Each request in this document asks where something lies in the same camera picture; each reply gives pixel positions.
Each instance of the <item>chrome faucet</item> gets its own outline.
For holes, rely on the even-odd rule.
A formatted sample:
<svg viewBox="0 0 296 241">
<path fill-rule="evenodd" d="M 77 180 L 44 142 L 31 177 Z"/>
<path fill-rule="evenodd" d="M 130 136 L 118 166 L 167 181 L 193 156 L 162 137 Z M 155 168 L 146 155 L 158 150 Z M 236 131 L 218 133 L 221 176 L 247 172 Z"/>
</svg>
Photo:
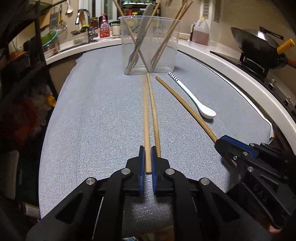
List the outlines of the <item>chrome faucet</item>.
<svg viewBox="0 0 296 241">
<path fill-rule="evenodd" d="M 83 14 L 84 12 L 87 14 L 87 18 L 88 18 L 88 21 L 89 21 L 89 29 L 88 29 L 87 36 L 88 36 L 89 43 L 91 43 L 91 42 L 93 42 L 94 38 L 98 37 L 98 34 L 94 31 L 93 27 L 90 26 L 90 24 L 91 24 L 91 15 L 90 15 L 89 11 L 86 10 L 86 9 L 79 9 L 78 13 L 77 13 L 75 24 L 79 24 L 79 22 L 80 22 L 79 16 L 80 16 L 81 13 Z"/>
</svg>

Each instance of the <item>chopstick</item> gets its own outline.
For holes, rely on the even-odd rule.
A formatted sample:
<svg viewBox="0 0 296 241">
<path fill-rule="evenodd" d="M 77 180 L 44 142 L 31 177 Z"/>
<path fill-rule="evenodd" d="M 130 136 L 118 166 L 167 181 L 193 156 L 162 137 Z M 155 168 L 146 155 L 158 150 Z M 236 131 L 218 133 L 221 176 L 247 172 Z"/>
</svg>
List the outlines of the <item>chopstick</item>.
<svg viewBox="0 0 296 241">
<path fill-rule="evenodd" d="M 177 18 L 178 18 L 178 16 L 179 16 L 181 10 L 183 9 L 185 3 L 186 3 L 186 1 L 183 2 L 183 4 L 181 5 L 181 7 L 179 8 L 178 12 L 177 12 L 176 15 L 174 16 L 174 21 L 172 22 L 172 24 L 171 24 L 171 26 L 170 26 L 170 28 L 169 28 L 169 30 L 168 30 L 168 32 L 167 32 L 165 38 L 167 37 L 167 35 L 168 35 L 169 31 L 171 30 L 172 26 L 174 25 L 174 23 L 176 22 L 176 20 L 177 20 Z M 160 50 L 161 50 L 161 48 L 162 48 L 162 46 L 163 46 L 164 43 L 165 43 L 165 42 L 163 41 L 162 44 L 160 45 L 160 47 L 157 49 L 157 51 L 156 51 L 156 53 L 154 54 L 154 56 L 152 57 L 152 59 L 151 59 L 151 64 L 153 64 L 153 62 L 156 60 L 156 58 L 157 58 L 157 56 L 158 56 L 158 54 L 159 54 L 159 52 L 160 52 Z"/>
<path fill-rule="evenodd" d="M 187 109 L 187 111 L 193 116 L 193 118 L 201 125 L 201 127 L 205 130 L 208 136 L 212 139 L 214 143 L 217 141 L 217 137 L 212 132 L 212 130 L 207 126 L 205 121 L 183 100 L 167 83 L 165 83 L 158 76 L 155 77 L 156 80 L 161 83 L 171 94 Z"/>
<path fill-rule="evenodd" d="M 147 31 L 148 31 L 148 29 L 149 29 L 149 27 L 150 27 L 150 25 L 151 25 L 151 22 L 152 22 L 152 20 L 153 20 L 153 17 L 155 16 L 157 9 L 159 8 L 160 2 L 161 2 L 161 0 L 159 0 L 159 2 L 156 4 L 156 7 L 155 7 L 155 9 L 153 10 L 153 12 L 152 12 L 152 14 L 151 14 L 151 17 L 150 17 L 150 19 L 149 19 L 149 21 L 148 21 L 148 23 L 147 23 L 147 26 L 146 26 L 145 31 L 144 31 L 144 33 L 143 33 L 143 36 L 142 36 L 142 38 L 140 39 L 139 44 L 138 44 L 138 46 L 137 46 L 137 48 L 136 48 L 136 50 L 135 50 L 135 53 L 134 53 L 134 55 L 133 55 L 133 58 L 132 58 L 132 61 L 131 61 L 130 67 L 129 67 L 129 69 L 128 69 L 128 73 L 130 73 L 131 70 L 132 70 L 132 68 L 133 68 L 133 65 L 134 65 L 135 60 L 136 60 L 135 57 L 136 57 L 137 53 L 138 53 L 139 50 L 140 50 L 141 44 L 142 44 L 142 42 L 143 42 L 143 40 L 144 40 L 144 38 L 145 38 L 145 36 L 146 36 L 146 33 L 147 33 Z"/>
<path fill-rule="evenodd" d="M 157 63 L 158 63 L 158 61 L 159 61 L 161 55 L 163 54 L 163 52 L 164 52 L 164 50 L 165 50 L 165 47 L 166 47 L 166 45 L 167 45 L 167 43 L 168 43 L 168 41 L 169 41 L 169 39 L 170 39 L 170 37 L 171 37 L 171 35 L 172 35 L 174 29 L 175 29 L 175 27 L 176 27 L 177 24 L 179 23 L 178 20 L 180 20 L 180 19 L 183 17 L 183 15 L 186 13 L 186 11 L 188 10 L 188 8 L 190 7 L 191 4 L 192 4 L 192 1 L 191 1 L 190 3 L 187 3 L 187 5 L 184 5 L 184 10 L 181 11 L 181 13 L 179 14 L 179 16 L 178 16 L 178 18 L 177 18 L 177 21 L 175 21 L 174 25 L 170 28 L 170 30 L 169 30 L 169 32 L 168 32 L 166 38 L 165 38 L 164 41 L 163 41 L 161 51 L 160 51 L 160 53 L 158 54 L 157 59 L 154 61 L 154 64 L 152 65 L 152 70 L 155 69 L 155 67 L 156 67 L 156 65 L 157 65 Z"/>
<path fill-rule="evenodd" d="M 143 101 L 143 117 L 144 117 L 144 145 L 145 145 L 145 173 L 151 174 L 151 153 L 150 153 L 150 135 L 149 135 L 149 119 L 148 119 L 148 87 L 147 80 L 142 80 L 142 101 Z"/>
<path fill-rule="evenodd" d="M 120 8 L 120 6 L 119 6 L 119 4 L 118 4 L 118 2 L 116 0 L 113 0 L 113 2 L 115 4 L 115 6 L 117 7 L 117 10 L 119 11 L 120 15 L 123 17 L 122 20 L 123 20 L 124 24 L 126 25 L 126 28 L 128 30 L 128 33 L 130 34 L 130 36 L 131 36 L 131 38 L 133 40 L 133 43 L 136 44 L 136 39 L 135 39 L 135 37 L 133 35 L 133 32 L 131 31 L 131 29 L 130 29 L 128 23 L 126 22 L 126 20 L 124 19 L 124 13 L 123 13 L 123 11 L 121 10 L 121 8 Z M 140 50 L 139 50 L 139 55 L 140 55 L 140 57 L 141 57 L 141 59 L 143 61 L 143 64 L 144 64 L 147 72 L 149 72 L 148 66 L 147 66 L 147 64 L 146 64 L 146 62 L 144 60 L 143 54 L 142 54 L 142 52 Z"/>
<path fill-rule="evenodd" d="M 150 101 L 151 101 L 152 118 L 153 118 L 153 128 L 154 128 L 154 140 L 155 140 L 156 152 L 157 152 L 157 156 L 158 157 L 161 157 L 160 139 L 159 139 L 159 131 L 158 131 L 158 122 L 157 122 L 157 115 L 156 115 L 156 107 L 155 107 L 154 96 L 153 96 L 153 89 L 152 89 L 152 85 L 151 85 L 151 80 L 150 80 L 149 73 L 147 73 L 147 81 L 148 81 Z"/>
</svg>

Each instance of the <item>white spoon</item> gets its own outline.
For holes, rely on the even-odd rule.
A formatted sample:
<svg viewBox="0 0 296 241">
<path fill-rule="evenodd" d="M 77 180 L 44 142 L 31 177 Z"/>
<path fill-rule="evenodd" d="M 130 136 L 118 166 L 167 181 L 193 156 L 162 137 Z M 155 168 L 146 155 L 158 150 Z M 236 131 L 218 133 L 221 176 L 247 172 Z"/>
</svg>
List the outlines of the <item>white spoon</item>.
<svg viewBox="0 0 296 241">
<path fill-rule="evenodd" d="M 73 12 L 73 8 L 70 6 L 69 0 L 67 0 L 67 5 L 68 5 L 67 14 L 70 14 Z"/>
<path fill-rule="evenodd" d="M 189 95 L 189 97 L 193 100 L 193 102 L 198 107 L 201 115 L 207 119 L 213 119 L 216 116 L 216 112 L 206 107 L 202 103 L 198 101 L 198 99 L 191 93 L 191 91 L 171 72 L 168 72 L 168 75 L 176 81 L 176 83 Z"/>
</svg>

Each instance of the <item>wok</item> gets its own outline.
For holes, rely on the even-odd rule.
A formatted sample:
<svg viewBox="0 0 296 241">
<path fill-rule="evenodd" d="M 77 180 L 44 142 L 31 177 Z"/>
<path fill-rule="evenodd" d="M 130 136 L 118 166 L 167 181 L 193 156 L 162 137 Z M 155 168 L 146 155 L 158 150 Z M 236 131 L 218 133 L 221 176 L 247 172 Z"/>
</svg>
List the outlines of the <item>wok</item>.
<svg viewBox="0 0 296 241">
<path fill-rule="evenodd" d="M 282 68 L 287 64 L 296 68 L 296 61 L 288 59 L 284 53 L 280 53 L 283 48 L 288 50 L 293 47 L 294 43 L 292 40 L 289 40 L 291 46 L 288 46 L 288 41 L 279 46 L 274 39 L 268 37 L 263 32 L 256 30 L 242 30 L 234 27 L 231 27 L 230 29 L 235 42 L 245 56 L 259 64 L 264 69 Z"/>
</svg>

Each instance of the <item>table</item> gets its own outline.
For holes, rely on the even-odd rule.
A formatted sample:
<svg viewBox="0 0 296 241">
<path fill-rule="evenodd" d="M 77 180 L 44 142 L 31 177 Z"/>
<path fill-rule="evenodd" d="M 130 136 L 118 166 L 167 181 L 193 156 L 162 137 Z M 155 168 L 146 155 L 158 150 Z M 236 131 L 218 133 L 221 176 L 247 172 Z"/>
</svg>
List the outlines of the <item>table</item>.
<svg viewBox="0 0 296 241">
<path fill-rule="evenodd" d="M 219 138 L 268 142 L 270 125 L 225 80 L 183 53 L 174 74 L 206 106 L 206 120 Z M 186 177 L 207 177 L 224 192 L 238 182 L 222 163 L 214 144 L 186 109 L 155 76 L 170 85 L 197 113 L 187 94 L 166 73 L 150 74 L 159 123 L 162 157 Z M 150 140 L 154 144 L 151 108 Z M 84 53 L 60 92 L 46 132 L 39 171 L 39 204 L 44 217 L 87 177 L 103 179 L 125 167 L 144 144 L 142 77 L 123 74 L 121 46 Z M 171 198 L 156 198 L 151 175 L 144 196 L 127 197 L 123 236 L 152 232 L 173 223 Z"/>
</svg>

